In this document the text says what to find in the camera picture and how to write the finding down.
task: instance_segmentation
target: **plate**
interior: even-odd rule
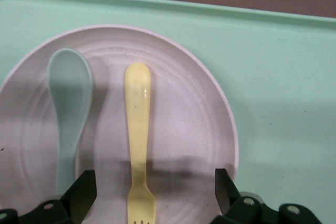
[[[58,132],[47,83],[50,56],[74,48],[88,60],[93,101],[76,173],[95,169],[97,199],[84,223],[127,223],[131,187],[124,73],[151,71],[148,186],[156,223],[209,223],[219,214],[215,168],[234,179],[238,138],[215,78],[188,50],[152,31],[125,25],[81,27],[26,55],[0,91],[0,204],[22,215],[56,192]]]

